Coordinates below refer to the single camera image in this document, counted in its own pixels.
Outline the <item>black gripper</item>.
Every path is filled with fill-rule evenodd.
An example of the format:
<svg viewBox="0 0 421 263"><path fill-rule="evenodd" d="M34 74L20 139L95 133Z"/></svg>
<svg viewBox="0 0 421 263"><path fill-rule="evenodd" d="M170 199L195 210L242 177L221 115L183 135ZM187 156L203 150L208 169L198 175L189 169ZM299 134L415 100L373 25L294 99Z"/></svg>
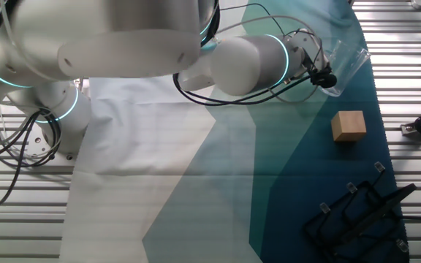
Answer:
<svg viewBox="0 0 421 263"><path fill-rule="evenodd" d="M322 71L330 66L330 61L322 48L304 49L303 66L308 72Z"/></svg>

